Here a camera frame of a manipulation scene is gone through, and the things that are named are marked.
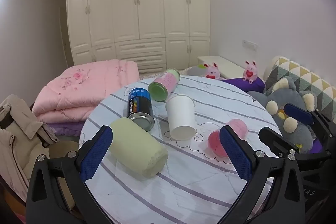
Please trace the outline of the white paper cup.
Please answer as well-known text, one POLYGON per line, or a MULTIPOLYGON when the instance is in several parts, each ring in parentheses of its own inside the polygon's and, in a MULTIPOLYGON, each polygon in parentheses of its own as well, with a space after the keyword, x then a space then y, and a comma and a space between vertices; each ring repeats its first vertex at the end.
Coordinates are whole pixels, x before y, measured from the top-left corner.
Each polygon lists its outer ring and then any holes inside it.
POLYGON ((191 97, 179 94, 169 98, 166 111, 171 138, 187 141, 195 136, 195 104, 191 97))

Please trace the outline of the pink plastic cup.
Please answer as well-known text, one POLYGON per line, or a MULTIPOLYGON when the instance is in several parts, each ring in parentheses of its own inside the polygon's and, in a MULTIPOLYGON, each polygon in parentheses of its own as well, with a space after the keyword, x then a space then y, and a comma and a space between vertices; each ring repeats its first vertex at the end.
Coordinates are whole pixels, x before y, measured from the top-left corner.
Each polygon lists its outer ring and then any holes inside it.
POLYGON ((245 122, 239 119, 230 120, 224 126, 224 130, 213 131, 208 138, 208 147, 218 157, 228 157, 233 154, 236 149, 239 149, 235 138, 226 126, 230 127, 231 131, 241 140, 245 139, 248 132, 248 127, 245 122))

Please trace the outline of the pale green plastic cup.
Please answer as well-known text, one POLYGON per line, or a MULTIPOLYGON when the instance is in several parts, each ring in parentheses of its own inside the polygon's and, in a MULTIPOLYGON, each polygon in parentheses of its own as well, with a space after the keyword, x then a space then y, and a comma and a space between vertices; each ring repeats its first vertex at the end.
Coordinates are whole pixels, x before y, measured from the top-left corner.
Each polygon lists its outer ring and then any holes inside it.
POLYGON ((125 167, 145 178, 161 172, 168 151, 154 137, 129 118, 119 118, 110 124, 113 140, 112 155, 125 167))

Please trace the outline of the triangle pattern cushion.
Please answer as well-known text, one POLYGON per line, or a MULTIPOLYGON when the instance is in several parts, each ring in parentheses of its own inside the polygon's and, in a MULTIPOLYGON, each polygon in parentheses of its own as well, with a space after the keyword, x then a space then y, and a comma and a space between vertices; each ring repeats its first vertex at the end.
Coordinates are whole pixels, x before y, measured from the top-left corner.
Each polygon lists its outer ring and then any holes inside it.
POLYGON ((306 67, 284 56, 276 56, 266 68, 263 76, 265 91, 281 78, 290 77, 296 91, 311 91, 317 97, 317 109, 327 118, 335 121, 335 87, 306 67))

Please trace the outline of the purple pillow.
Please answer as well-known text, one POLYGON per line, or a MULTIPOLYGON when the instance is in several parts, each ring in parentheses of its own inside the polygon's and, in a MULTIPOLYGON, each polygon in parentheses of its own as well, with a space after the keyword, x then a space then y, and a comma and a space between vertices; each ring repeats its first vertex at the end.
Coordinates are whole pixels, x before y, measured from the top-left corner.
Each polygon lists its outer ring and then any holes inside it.
POLYGON ((263 93, 265 89, 265 84, 263 80, 260 79, 259 77, 251 84, 248 81, 244 81, 242 78, 226 79, 226 80, 223 80, 223 82, 231 84, 246 93, 250 91, 263 93))

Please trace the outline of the pink bunny plush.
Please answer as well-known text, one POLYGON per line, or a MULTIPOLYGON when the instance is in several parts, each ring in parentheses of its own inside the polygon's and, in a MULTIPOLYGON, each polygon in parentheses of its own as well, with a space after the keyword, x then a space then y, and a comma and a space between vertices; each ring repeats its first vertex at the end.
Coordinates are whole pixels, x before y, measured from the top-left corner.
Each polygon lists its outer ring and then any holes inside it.
POLYGON ((252 84, 254 81, 257 80, 257 66, 255 61, 245 61, 245 64, 247 65, 245 68, 245 71, 243 72, 243 81, 248 81, 250 84, 252 84))
POLYGON ((216 63, 213 63, 212 65, 209 65, 207 63, 203 64, 206 68, 205 77, 208 79, 213 80, 222 80, 218 65, 216 63))

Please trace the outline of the pink folded quilt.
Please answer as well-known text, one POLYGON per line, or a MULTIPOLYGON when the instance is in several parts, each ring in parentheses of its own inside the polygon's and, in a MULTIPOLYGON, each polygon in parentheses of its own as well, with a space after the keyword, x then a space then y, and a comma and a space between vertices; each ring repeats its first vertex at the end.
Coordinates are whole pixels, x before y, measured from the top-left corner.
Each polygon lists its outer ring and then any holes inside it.
POLYGON ((134 61, 75 65, 43 87, 32 112, 44 123, 83 122, 107 96, 138 80, 134 61))

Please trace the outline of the striped white tablecloth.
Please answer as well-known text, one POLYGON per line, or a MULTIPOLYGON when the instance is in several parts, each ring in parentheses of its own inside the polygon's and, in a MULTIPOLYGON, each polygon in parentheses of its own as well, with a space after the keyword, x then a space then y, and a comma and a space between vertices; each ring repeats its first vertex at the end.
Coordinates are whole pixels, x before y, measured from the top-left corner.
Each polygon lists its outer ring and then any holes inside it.
POLYGON ((189 141, 171 139, 163 102, 153 102, 153 137, 169 153, 163 170, 145 179, 107 153, 87 186, 116 223, 217 223, 245 186, 227 158, 207 146, 210 133, 232 119, 242 120, 246 140, 270 155, 260 142, 259 130, 277 130, 271 115, 237 87, 205 77, 183 76, 174 95, 191 97, 197 132, 189 141))

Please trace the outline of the white low bench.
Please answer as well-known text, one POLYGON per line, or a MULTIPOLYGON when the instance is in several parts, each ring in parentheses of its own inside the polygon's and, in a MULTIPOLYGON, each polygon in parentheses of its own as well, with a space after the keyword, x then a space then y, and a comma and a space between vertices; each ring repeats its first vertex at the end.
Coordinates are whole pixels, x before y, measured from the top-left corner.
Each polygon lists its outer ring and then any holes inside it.
POLYGON ((209 65, 215 63, 219 68, 221 77, 224 79, 236 79, 243 76, 244 68, 220 56, 199 56, 198 62, 209 65))

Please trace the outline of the pink bunny plush left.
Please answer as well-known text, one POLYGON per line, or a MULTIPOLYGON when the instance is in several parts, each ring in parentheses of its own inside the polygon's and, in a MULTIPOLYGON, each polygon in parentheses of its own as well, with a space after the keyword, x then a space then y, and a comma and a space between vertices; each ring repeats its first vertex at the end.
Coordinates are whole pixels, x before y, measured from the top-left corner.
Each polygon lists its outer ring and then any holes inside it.
POLYGON ((207 63, 203 64, 206 68, 205 77, 208 79, 213 80, 222 80, 218 65, 216 63, 213 63, 212 65, 209 65, 207 63))

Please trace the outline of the floral bed sheet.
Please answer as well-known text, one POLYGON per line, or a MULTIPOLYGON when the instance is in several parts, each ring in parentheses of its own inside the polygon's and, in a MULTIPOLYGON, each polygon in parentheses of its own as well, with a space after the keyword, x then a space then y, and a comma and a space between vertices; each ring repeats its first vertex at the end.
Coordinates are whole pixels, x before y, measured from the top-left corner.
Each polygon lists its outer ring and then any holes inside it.
MULTIPOLYGON (((180 75, 187 75, 187 71, 191 69, 191 67, 179 70, 180 75)), ((140 69, 139 70, 139 79, 148 79, 148 78, 157 78, 158 76, 162 75, 166 69, 163 68, 151 68, 151 69, 140 69)))

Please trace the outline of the grey small cushion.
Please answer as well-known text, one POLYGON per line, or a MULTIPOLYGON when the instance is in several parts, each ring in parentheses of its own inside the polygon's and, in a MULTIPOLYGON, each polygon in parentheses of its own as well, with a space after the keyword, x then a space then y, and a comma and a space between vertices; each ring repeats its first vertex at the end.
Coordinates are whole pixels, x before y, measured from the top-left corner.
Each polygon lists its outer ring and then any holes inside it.
POLYGON ((207 73, 207 68, 203 64, 190 67, 186 71, 187 76, 205 77, 206 73, 207 73))

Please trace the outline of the pink green tin can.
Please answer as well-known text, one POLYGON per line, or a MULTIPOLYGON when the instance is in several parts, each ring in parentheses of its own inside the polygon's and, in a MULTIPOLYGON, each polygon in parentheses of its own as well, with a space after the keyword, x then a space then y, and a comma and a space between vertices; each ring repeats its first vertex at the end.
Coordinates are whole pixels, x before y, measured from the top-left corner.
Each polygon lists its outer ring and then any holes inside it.
POLYGON ((149 84, 148 91, 153 100, 163 102, 176 88, 181 79, 179 71, 170 68, 149 84))

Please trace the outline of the cream white wardrobe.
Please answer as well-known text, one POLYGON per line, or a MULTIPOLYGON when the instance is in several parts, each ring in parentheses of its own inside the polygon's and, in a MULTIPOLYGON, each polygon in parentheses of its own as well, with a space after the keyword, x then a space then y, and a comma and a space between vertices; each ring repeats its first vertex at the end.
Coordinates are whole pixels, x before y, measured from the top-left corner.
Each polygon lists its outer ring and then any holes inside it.
POLYGON ((210 0, 67 0, 67 21, 76 65, 130 60, 156 73, 210 52, 210 0))

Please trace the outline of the white wall socket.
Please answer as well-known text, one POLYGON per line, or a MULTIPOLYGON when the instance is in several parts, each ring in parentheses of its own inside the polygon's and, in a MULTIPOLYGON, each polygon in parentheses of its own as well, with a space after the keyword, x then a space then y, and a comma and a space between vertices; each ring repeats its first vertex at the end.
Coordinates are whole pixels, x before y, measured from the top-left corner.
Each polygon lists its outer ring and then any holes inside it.
POLYGON ((252 51, 257 51, 258 45, 254 42, 250 42, 247 40, 242 41, 242 45, 244 48, 252 50, 252 51))

